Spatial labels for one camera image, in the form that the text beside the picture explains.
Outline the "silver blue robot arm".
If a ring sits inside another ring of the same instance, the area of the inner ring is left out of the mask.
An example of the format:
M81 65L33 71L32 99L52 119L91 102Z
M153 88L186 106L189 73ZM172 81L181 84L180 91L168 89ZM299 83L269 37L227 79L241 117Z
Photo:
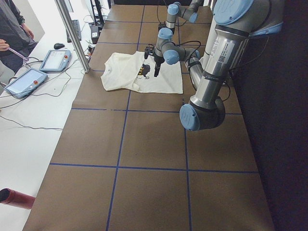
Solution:
M159 22L158 31L162 28L169 28L174 32L175 27L179 26L178 18L182 18L190 23L195 23L198 18L198 8L203 6L203 0L192 0L189 7L186 8L180 2L175 2L167 7L167 20Z
M194 23L202 1L193 0L189 7L175 2L168 6L166 27L158 32L153 49L155 71L163 62L185 63L196 93L180 109L180 121L190 131L218 127L225 118L225 107L218 96L229 71L234 68L251 38L276 34L282 28L283 0L219 0L203 57L195 49L185 49L172 40L176 19Z

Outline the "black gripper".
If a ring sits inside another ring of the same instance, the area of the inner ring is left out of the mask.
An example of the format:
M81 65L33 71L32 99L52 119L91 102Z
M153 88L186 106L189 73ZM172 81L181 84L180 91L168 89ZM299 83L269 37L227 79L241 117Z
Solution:
M160 66L162 63L164 63L165 60L163 57L154 54L154 61L155 61L154 77L157 77L159 75Z

